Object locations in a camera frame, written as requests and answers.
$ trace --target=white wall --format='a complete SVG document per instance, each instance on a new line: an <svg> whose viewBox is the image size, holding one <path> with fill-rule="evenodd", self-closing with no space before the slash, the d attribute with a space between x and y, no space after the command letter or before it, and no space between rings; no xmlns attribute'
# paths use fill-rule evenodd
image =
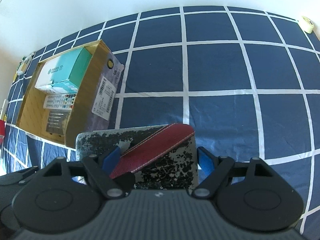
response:
<svg viewBox="0 0 320 240"><path fill-rule="evenodd" d="M2 0L0 47L18 62L32 51L105 20L189 5L247 7L292 18L305 15L319 26L316 32L320 37L319 4L320 0Z"/></svg>
<svg viewBox="0 0 320 240"><path fill-rule="evenodd" d="M3 101L8 96L18 64L19 62L10 58L10 56L0 48L0 110Z"/></svg>

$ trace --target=white grid line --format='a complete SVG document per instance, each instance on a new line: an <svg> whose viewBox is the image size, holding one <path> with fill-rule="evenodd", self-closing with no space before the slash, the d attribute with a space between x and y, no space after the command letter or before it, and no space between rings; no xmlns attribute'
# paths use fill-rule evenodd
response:
<svg viewBox="0 0 320 240"><path fill-rule="evenodd" d="M308 49L304 47L299 47L295 45L288 45L288 44L283 44L283 43L277 43L277 42L269 42L269 41L242 41L244 44L262 44L262 45L273 45L273 46L279 46L279 47L288 47L288 48L293 48L293 49L301 49L313 53L320 53L314 49ZM240 43L239 40L219 40L219 41L187 41L187 45L200 45L200 44L224 44L224 43ZM143 49L154 49L154 48L163 48L163 47L171 47L171 46L181 46L182 42L173 42L173 43L163 43L163 44L156 44L156 45L149 45L149 46L142 46L142 47L135 47L132 50L143 50ZM119 53L124 53L128 52L129 49L122 49L122 50L117 50L113 51L113 54L119 54Z"/></svg>
<svg viewBox="0 0 320 240"><path fill-rule="evenodd" d="M174 92L139 92L139 93L118 93L115 98L143 98L143 97L183 97L183 91ZM229 95L252 95L252 89L235 90L213 90L213 91L188 91L189 97L212 97ZM286 95L286 94L320 94L320 90L302 90L302 89L257 89L258 95Z"/></svg>
<svg viewBox="0 0 320 240"><path fill-rule="evenodd" d="M10 138L10 135L11 135L11 129L12 129L12 125L10 123L5 123L5 126L9 125L10 126L10 129L9 129L9 135L8 135L8 138Z"/></svg>
<svg viewBox="0 0 320 240"><path fill-rule="evenodd" d="M20 86L20 90L19 90L19 93L18 93L18 97L19 97L19 95L20 95L20 93L21 93L21 89L22 89L22 85L23 84L21 84L21 86ZM22 99L21 98L18 98L18 99L14 99L14 100L12 100L12 102L14 102L14 101L22 101ZM16 106L14 107L14 111L13 111L13 116L14 116L14 112L16 111L16 107L17 107L17 104L16 104Z"/></svg>
<svg viewBox="0 0 320 240"><path fill-rule="evenodd" d="M121 114L122 114L122 106L123 106L123 94L125 92L125 86L128 78L128 72L129 72L129 66L130 66L130 61L131 61L131 56L132 56L132 50L134 46L134 42L136 40L137 32L138 32L138 27L139 27L139 20L140 20L141 13L138 13L137 16L137 21L136 25L134 26L131 42L130 42L130 48L128 51L127 55L127 61L125 63L125 68L124 68L124 73L123 73L123 78L122 78L122 84L121 84L121 89L120 89L120 97L119 97L119 103L118 103L118 109L117 109L117 114L116 114L116 124L115 124L115 129L119 129L120 127L120 121L121 121Z"/></svg>
<svg viewBox="0 0 320 240"><path fill-rule="evenodd" d="M17 107L17 102L16 102L16 105L14 106L14 110L13 110L12 120L11 120L11 121L13 121L14 113L15 113L15 111L16 111L16 107ZM16 147L16 149L17 149L17 143L18 143L18 136L17 136L16 142L15 142L15 147Z"/></svg>
<svg viewBox="0 0 320 240"><path fill-rule="evenodd" d="M27 150L26 150L26 166L28 166L28 156L29 156L29 148L27 147Z"/></svg>
<svg viewBox="0 0 320 240"><path fill-rule="evenodd" d="M309 216L309 215L311 215L311 214L313 214L313 213L315 213L315 212L317 212L317 211L319 211L319 210L320 210L320 206L317 206L316 208L311 209L311 210L309 210L308 212L305 212L304 214L302 214L302 215L301 215L301 218L302 218L302 219L307 218L307 216Z"/></svg>
<svg viewBox="0 0 320 240"><path fill-rule="evenodd" d="M320 62L320 58L319 58L319 55L318 55L318 52L316 51L315 47L313 46L309 36L303 31L304 35L306 36L307 40L309 41L309 43L311 44L311 47L313 48L313 50L316 52L316 57L318 58L318 61Z"/></svg>
<svg viewBox="0 0 320 240"><path fill-rule="evenodd" d="M25 77L24 75L23 75L23 77L22 77L22 78L19 78L16 82L12 83L11 87L12 87L12 86L14 86L15 84L17 84L17 83L18 83L19 81L21 81L21 80L29 79L29 78L31 78L31 77L32 77L32 76Z"/></svg>
<svg viewBox="0 0 320 240"><path fill-rule="evenodd" d="M28 168L21 160L19 160L14 154L12 154L6 147L3 148L11 157L14 158L15 161L21 164L25 169Z"/></svg>
<svg viewBox="0 0 320 240"><path fill-rule="evenodd" d="M42 55L44 54L46 48L47 48L47 46L44 47L44 51L43 51L40 55L34 57L32 60L34 60L35 58L42 57Z"/></svg>
<svg viewBox="0 0 320 240"><path fill-rule="evenodd" d="M50 50L48 50L48 51L46 51L46 52L43 52L42 55L41 55L41 58L39 59L39 62L46 59L46 58L42 59L42 57L43 57L45 54L52 52L52 55L53 55L53 51L54 51L55 49L56 49L56 48L50 49Z"/></svg>
<svg viewBox="0 0 320 240"><path fill-rule="evenodd" d="M310 38L308 37L308 35L306 34L306 32L303 31L303 33L305 34L307 40L311 44L311 47L313 48L313 50L316 51L315 47L313 46L313 44L312 44ZM320 58L319 58L318 53L316 53L316 57L318 58L318 61L320 62ZM301 227L300 227L300 233L301 234L304 231L304 226L305 226L305 223L306 223L307 216L313 214L314 212L316 212L316 211L318 211L320 209L320 206L318 206L318 207L312 209L311 211L309 211L310 203L311 203L311 197L312 197L312 190L313 190L313 182L314 182L314 170L315 170L315 157L313 155L311 157L311 174L310 174L310 186L309 186L309 192L308 192L307 206L306 206L305 216L302 219L302 223L301 223Z"/></svg>
<svg viewBox="0 0 320 240"><path fill-rule="evenodd" d="M67 162L70 161L70 158L71 158L71 149L68 149L67 150Z"/></svg>
<svg viewBox="0 0 320 240"><path fill-rule="evenodd" d="M57 50L57 48L59 47L60 42L61 42L61 39L59 40L59 42L58 42L57 46L55 47L54 52L53 52L53 55L56 53L56 50Z"/></svg>
<svg viewBox="0 0 320 240"><path fill-rule="evenodd" d="M23 98L18 98L18 99L11 100L9 103L18 102L18 101L22 101L22 100L23 100Z"/></svg>
<svg viewBox="0 0 320 240"><path fill-rule="evenodd" d="M13 95L14 95L14 92L16 91L16 88L17 88L17 86L15 86L15 88L14 88L14 90L13 90L13 93L12 93L12 95L11 95L10 101L12 101L12 97L13 97Z"/></svg>
<svg viewBox="0 0 320 240"><path fill-rule="evenodd" d="M14 150L14 155L15 155L15 156L17 155L17 147L18 147L18 137L19 137L19 133L20 133L20 130L18 129L17 137L16 137L16 145L15 145L15 150Z"/></svg>
<svg viewBox="0 0 320 240"><path fill-rule="evenodd" d="M182 122L189 124L190 109L189 109L189 78L188 78L188 49L187 49L187 32L186 21L184 18L183 7L180 6L181 18L181 41L182 41L182 84L183 84L183 117Z"/></svg>
<svg viewBox="0 0 320 240"><path fill-rule="evenodd" d="M157 19L157 18L162 18L162 17L168 17L168 16L174 16L174 15L180 15L181 14L181 7L180 7L180 13L172 13L172 14L164 14L164 15L155 15L155 16L150 16L146 18L140 19L140 21L145 21L145 20L152 20L152 19Z"/></svg>
<svg viewBox="0 0 320 240"><path fill-rule="evenodd" d="M28 133L28 132L26 132L26 136L29 136L30 138L32 138L34 140L37 140L37 141L40 141L40 142L43 142L43 143L48 143L48 144L51 144L51 145L54 145L54 146L58 146L58 147L61 147L61 148L64 148L64 149L70 149L72 151L75 150L75 149L67 147L67 146L65 146L63 144L59 144L59 143L48 141L46 139L43 139L43 138L38 137L38 136L35 136L35 135L33 135L31 133Z"/></svg>
<svg viewBox="0 0 320 240"><path fill-rule="evenodd" d="M109 30L109 29L112 29L112 28L116 28L116 27L119 27L119 26L123 26L123 25L130 24L130 23L135 23L136 21L137 21L137 20L130 21L130 22L125 22L125 23L119 23L119 24L116 24L116 25L112 25L112 26L109 26L109 27L105 27L104 30Z"/></svg>
<svg viewBox="0 0 320 240"><path fill-rule="evenodd" d="M267 16L267 14L256 13L256 12L244 12L244 11L229 11L229 12L230 12L230 13L256 14L256 15ZM184 15L186 15L186 14L199 14L199 13L227 13L227 11L198 11L198 12L186 12L186 13L184 13ZM173 14L166 14L166 15L156 15L156 16L151 16L151 17L142 18L142 19L140 19L139 21L151 20L151 19L168 17L168 16L174 16L174 15L180 15L180 13L173 13ZM292 20L292 19L288 19L288 18L285 18L285 17L276 16L276 15L271 15L271 17L279 18L279 19L283 19L283 20L287 20L287 21L291 21L291 22L297 22L296 20ZM65 43L65 44L61 44L61 45L58 44L58 46L57 46L55 49L51 49L51 50L49 50L49 51L46 51L46 53L48 53L48 52L50 52L50 51L52 51L52 50L56 51L56 49L58 49L58 48L60 48L60 47L62 47L62 46L64 46L64 45L66 45L66 44L68 44L68 43L71 43L71 42L74 42L74 43L75 43L75 41L78 40L78 38L84 38L84 37L89 36L89 35L91 35L91 34L95 34L95 33L98 33L98 32L103 32L104 30L116 28L116 27L123 26L123 25L127 25L127 24L130 24L130 23L135 23L135 22L137 22L137 20L129 21L129 22L124 22L124 23L119 23L119 24L116 24L116 25L112 25L112 26L109 26L109 27L105 27L107 22L108 22L108 21L104 22L104 25L103 25L102 29L97 30L97 31L94 31L94 32L91 32L91 33L87 33L87 34L85 34L85 35L83 35L83 36L81 36L81 37L77 36L74 40L68 41L68 42Z"/></svg>
<svg viewBox="0 0 320 240"><path fill-rule="evenodd" d="M19 94L18 94L18 98L16 99L17 101L22 101L22 100L23 100L23 98L24 98L24 94L22 95L22 98L19 98L19 97L20 97L21 92L23 92L22 87L23 87L23 81L22 81L21 88L20 88L20 91L19 91Z"/></svg>
<svg viewBox="0 0 320 240"><path fill-rule="evenodd" d="M305 152L305 153L290 155L290 156L286 156L286 157L281 157L281 158L268 159L268 160L264 160L264 161L268 165L277 165L277 164L289 163L289 162L294 162L297 160L306 159L306 158L312 157L312 155L318 155L318 154L320 154L320 149L316 149L314 151L309 151L309 152Z"/></svg>
<svg viewBox="0 0 320 240"><path fill-rule="evenodd" d="M282 34L280 33L280 31L278 30L276 24L273 22L272 18L270 17L270 15L265 12L266 15L268 16L271 24L273 25L273 27L275 28L276 32L278 33L282 43L284 44L284 47L289 55L289 58L291 60L291 63L293 65L293 68L296 72L300 87L302 90L304 90L303 87L303 83L299 74L299 71L297 69L297 66L295 64L295 61L291 55L291 52L288 48L288 46L286 46L285 40L282 36ZM308 116L308 123L309 123L309 131L310 131L310 142L311 142L311 167L310 167L310 186L309 186L309 192L308 192L308 199L307 199L307 205L306 205L306 212L308 212L309 207L310 207L310 201L311 201L311 196L312 196L312 188L313 188L313 178L314 178L314 170L315 170L315 156L314 156L314 152L315 152L315 143L314 143L314 137L313 137L313 126L312 126L312 120L311 120L311 113L310 113L310 108L309 108L309 104L308 104L308 100L307 100L307 95L305 93L302 94L303 95L303 99L305 102L305 106L306 106L306 111L307 111L307 116ZM304 231L304 225L306 223L306 217L303 218L302 223L301 223L301 227L300 227L300 233L302 234Z"/></svg>
<svg viewBox="0 0 320 240"><path fill-rule="evenodd" d="M97 39L97 40L100 40L100 39L101 39L101 35L102 35L102 33L103 33L104 29L106 28L106 24L107 24L107 22L104 22L104 23L103 23L102 29L100 30L100 34L99 34L99 36L98 36L98 39Z"/></svg>
<svg viewBox="0 0 320 240"><path fill-rule="evenodd" d="M73 44L72 44L72 46L71 46L72 48L73 48L74 45L76 44L76 41L77 41L77 39L79 38L80 32L81 32L81 30L78 31L78 34L77 34L77 36L76 36L76 38L75 38L75 40L73 41Z"/></svg>
<svg viewBox="0 0 320 240"><path fill-rule="evenodd" d="M235 20L233 19L232 14L230 13L229 9L227 6L224 7L228 13L228 16L230 18L230 21L232 23L232 26L236 32L237 38L239 40L239 44L242 50L242 54L244 57L244 62L247 67L248 75L249 75L249 80L251 84L251 90L252 90L252 95L253 95L253 101L254 101L254 108L256 111L256 118L257 118L257 127L258 127L258 140L259 140L259 158L262 160L265 159L265 154L264 154L264 136L263 136L263 123L262 123L262 114L261 114L261 108L260 108L260 102L259 102L259 97L258 97L258 92L257 92L257 87L256 83L254 81L254 76L251 68L251 64L249 61L249 57L247 54L247 51L245 49L244 43L242 41L241 34L238 30L238 27L236 25Z"/></svg>
<svg viewBox="0 0 320 240"><path fill-rule="evenodd" d="M44 145L45 143L42 142L42 146L41 146L41 164L40 164L40 168L42 169L44 166L43 166L43 153L44 153Z"/></svg>

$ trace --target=remote control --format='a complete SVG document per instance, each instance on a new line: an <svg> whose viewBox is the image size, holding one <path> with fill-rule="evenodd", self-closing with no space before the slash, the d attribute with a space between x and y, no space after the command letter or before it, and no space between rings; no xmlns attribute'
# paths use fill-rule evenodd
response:
<svg viewBox="0 0 320 240"><path fill-rule="evenodd" d="M52 110L69 110L73 108L76 94L47 95L43 108Z"/></svg>

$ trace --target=tape roll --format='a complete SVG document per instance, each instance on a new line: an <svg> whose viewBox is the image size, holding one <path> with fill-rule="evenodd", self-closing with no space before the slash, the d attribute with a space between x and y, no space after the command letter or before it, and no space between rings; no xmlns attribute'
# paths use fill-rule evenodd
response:
<svg viewBox="0 0 320 240"><path fill-rule="evenodd" d="M314 25L312 23L312 21L305 17L305 16L301 16L298 22L300 28L305 31L306 33L312 33L312 30L314 28Z"/></svg>

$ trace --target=ribbed plastic surface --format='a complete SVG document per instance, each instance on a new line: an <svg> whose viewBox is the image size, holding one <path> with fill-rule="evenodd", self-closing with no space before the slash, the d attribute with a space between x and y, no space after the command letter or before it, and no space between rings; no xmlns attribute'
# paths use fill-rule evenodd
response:
<svg viewBox="0 0 320 240"><path fill-rule="evenodd" d="M124 199L108 201L94 220L78 230L48 236L24 230L14 239L302 240L304 238L294 229L267 235L238 229L224 221L209 201L193 199L185 190L133 190Z"/></svg>

